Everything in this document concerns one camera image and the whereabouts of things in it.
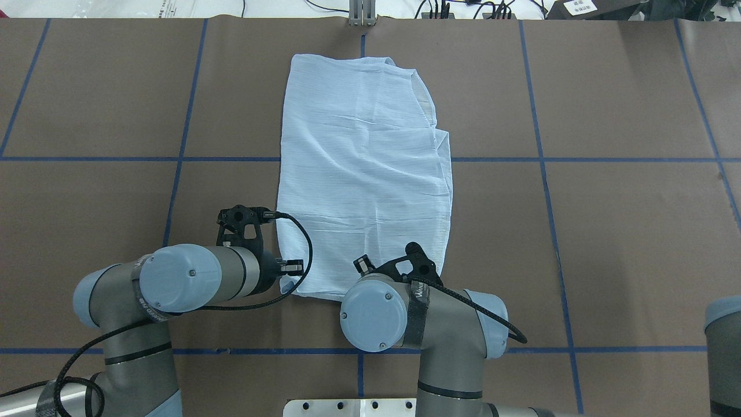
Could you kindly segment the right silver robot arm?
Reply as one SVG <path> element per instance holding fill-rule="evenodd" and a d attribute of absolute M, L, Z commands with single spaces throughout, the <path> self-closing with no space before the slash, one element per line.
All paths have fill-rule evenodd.
<path fill-rule="evenodd" d="M 354 266 L 360 279 L 342 299 L 342 332 L 367 353 L 397 345 L 419 349 L 417 416 L 555 415 L 483 399 L 485 361 L 500 358 L 508 339 L 526 343 L 498 296 L 446 288 L 423 253 L 381 266 L 363 255 Z"/>

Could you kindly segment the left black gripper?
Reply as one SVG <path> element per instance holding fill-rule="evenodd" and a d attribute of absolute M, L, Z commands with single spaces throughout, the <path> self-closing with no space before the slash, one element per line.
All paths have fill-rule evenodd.
<path fill-rule="evenodd" d="M 278 261 L 269 251 L 263 251 L 258 264 L 260 273 L 255 287 L 256 294 L 269 290 L 280 276 L 302 276 L 305 271 L 303 259 Z M 376 269 L 367 254 L 355 259 L 354 267 L 360 275 L 368 275 Z"/>

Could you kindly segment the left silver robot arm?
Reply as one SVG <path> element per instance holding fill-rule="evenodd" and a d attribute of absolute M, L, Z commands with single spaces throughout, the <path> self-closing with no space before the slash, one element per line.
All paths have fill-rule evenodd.
<path fill-rule="evenodd" d="M 307 259 L 257 247 L 177 244 L 84 277 L 72 296 L 79 320 L 101 331 L 45 383 L 37 416 L 182 416 L 169 320 L 223 311 L 283 276 L 302 283 Z"/>

